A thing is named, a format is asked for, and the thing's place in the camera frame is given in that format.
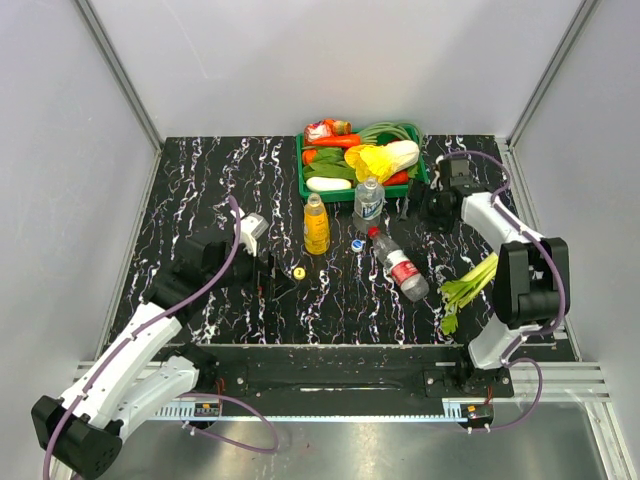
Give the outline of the yellow bottle cap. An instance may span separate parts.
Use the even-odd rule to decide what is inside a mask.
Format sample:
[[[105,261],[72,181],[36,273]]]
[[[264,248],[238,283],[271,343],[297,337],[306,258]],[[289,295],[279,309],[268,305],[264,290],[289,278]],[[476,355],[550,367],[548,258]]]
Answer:
[[[302,280],[306,276],[306,272],[302,267],[296,267],[293,271],[293,276],[296,280]]]

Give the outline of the blue label clear bottle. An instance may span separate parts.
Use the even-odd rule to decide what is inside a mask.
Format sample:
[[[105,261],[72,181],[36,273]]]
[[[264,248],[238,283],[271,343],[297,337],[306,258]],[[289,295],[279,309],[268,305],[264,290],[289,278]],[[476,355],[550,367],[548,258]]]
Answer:
[[[384,187],[375,177],[368,177],[355,189],[353,222],[356,229],[367,234],[377,227],[385,202]]]

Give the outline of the red label clear bottle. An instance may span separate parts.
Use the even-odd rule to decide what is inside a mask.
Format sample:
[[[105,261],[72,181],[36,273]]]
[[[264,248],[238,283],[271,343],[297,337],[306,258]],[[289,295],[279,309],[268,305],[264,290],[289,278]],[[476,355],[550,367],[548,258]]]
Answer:
[[[411,302],[417,302],[426,297],[429,292],[426,279],[400,246],[378,227],[371,227],[368,230],[368,236],[372,240],[376,259],[402,293]]]

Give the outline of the blue white bottle cap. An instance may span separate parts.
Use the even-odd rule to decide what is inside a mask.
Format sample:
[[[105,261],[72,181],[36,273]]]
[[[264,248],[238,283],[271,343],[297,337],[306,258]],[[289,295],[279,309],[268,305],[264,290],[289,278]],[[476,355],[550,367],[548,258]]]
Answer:
[[[355,253],[360,253],[364,250],[365,242],[360,239],[354,239],[351,242],[351,249]]]

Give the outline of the yellow juice bottle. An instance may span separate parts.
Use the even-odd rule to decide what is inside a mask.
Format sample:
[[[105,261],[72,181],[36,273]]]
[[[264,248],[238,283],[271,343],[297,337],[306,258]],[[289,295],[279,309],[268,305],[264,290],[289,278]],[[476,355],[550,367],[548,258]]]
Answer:
[[[309,254],[322,255],[330,245],[330,227],[326,207],[317,193],[312,193],[304,207],[304,244]]]

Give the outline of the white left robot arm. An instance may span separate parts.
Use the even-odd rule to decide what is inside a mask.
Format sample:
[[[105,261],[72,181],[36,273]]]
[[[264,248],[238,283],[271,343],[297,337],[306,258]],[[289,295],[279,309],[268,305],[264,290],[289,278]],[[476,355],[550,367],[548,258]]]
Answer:
[[[187,240],[161,268],[128,325],[100,359],[58,397],[44,395],[31,409],[45,452],[42,475],[58,460],[84,479],[97,479],[114,463],[124,441],[181,396],[200,397],[196,427],[221,412],[224,382],[217,357],[186,343],[143,381],[153,357],[204,309],[213,289],[248,289],[261,301],[279,300],[296,286],[274,256],[261,261],[233,240]]]

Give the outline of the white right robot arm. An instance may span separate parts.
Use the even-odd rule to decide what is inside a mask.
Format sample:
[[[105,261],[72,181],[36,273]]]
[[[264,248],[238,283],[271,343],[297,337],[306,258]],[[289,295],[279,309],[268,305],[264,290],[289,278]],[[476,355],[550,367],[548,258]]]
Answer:
[[[434,180],[411,180],[405,197],[405,211],[426,222],[430,230],[448,233],[455,224],[466,224],[498,254],[493,315],[469,342],[468,362],[454,373],[457,388],[469,396],[486,389],[489,370],[507,366],[526,340],[553,333],[570,308],[567,243],[543,236],[504,205],[500,194],[510,188],[508,172],[504,184],[493,192],[476,182],[470,172],[473,157],[505,168],[480,151],[447,153],[436,161]]]

